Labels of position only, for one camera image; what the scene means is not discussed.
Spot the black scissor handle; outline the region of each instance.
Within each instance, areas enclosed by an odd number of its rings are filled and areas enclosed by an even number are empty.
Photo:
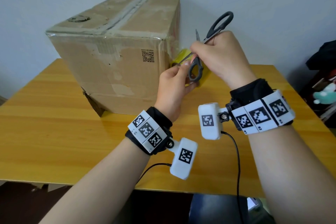
[[[198,75],[196,76],[196,78],[192,78],[192,71],[194,69],[195,66],[198,66]],[[191,82],[198,82],[201,78],[202,78],[202,74],[203,74],[203,66],[201,64],[201,60],[199,57],[194,58],[194,60],[191,63],[191,66],[189,68],[189,80]]]
[[[218,26],[216,29],[215,27],[217,26],[217,24],[224,19],[225,17],[229,16],[229,18],[227,18],[225,20],[225,22],[223,22],[220,26]],[[207,37],[206,38],[210,38],[212,35],[214,35],[215,33],[217,33],[218,31],[224,30],[225,27],[227,25],[229,25],[229,23],[232,21],[233,19],[233,12],[226,12],[225,14],[223,14],[221,17],[219,17],[215,23],[211,26],[211,28],[208,31]]]

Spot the yellow wooden tabletop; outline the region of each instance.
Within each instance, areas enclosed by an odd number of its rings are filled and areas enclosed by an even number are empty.
[[[336,176],[335,137],[274,66],[252,68],[283,92],[296,112],[295,129]],[[200,104],[218,102],[223,107],[229,99],[229,88],[214,74],[187,95],[171,132],[177,140],[187,137],[198,143],[189,178],[181,180],[170,174],[169,167],[158,166],[146,173],[137,188],[235,194],[235,147],[226,136],[203,139],[197,111]],[[119,144],[134,118],[108,112],[99,118],[63,60],[57,59],[0,107],[0,180],[75,184]],[[239,148],[241,194],[262,197],[247,136],[231,121],[224,123],[224,130]],[[172,160],[173,153],[166,150],[152,156],[148,165]]]

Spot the cardboard box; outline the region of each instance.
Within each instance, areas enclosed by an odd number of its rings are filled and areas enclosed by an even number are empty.
[[[100,116],[137,115],[178,54],[179,11],[180,0],[106,0],[46,34]]]

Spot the white wall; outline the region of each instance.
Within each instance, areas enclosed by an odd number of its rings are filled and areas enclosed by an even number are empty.
[[[0,0],[0,95],[9,98],[58,58],[44,30],[103,0]],[[251,63],[274,64],[297,89],[304,63],[336,39],[336,0],[181,0],[181,46],[222,13]]]

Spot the black cable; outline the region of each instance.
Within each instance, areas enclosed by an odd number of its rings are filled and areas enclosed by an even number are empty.
[[[140,182],[141,178],[145,175],[145,173],[146,173],[149,169],[151,169],[152,167],[155,167],[155,166],[159,166],[159,165],[164,165],[164,166],[169,166],[169,167],[171,167],[171,164],[169,164],[169,163],[156,163],[156,164],[154,164],[154,165],[151,165],[149,168],[146,169],[146,171],[144,171],[144,172],[142,173],[142,175],[140,176],[140,179],[138,180],[138,182]]]
[[[238,210],[239,210],[239,216],[240,216],[240,221],[242,222],[242,224],[244,224],[244,220],[243,220],[243,214],[242,214],[242,210],[240,208],[240,201],[239,201],[239,181],[240,181],[240,158],[239,158],[239,151],[238,151],[238,146],[236,144],[236,141],[233,139],[233,137],[229,134],[226,133],[224,131],[221,131],[222,134],[229,136],[233,143],[234,146],[236,147],[236,151],[237,151],[237,159],[238,159],[238,178],[237,178],[237,204],[238,204]]]

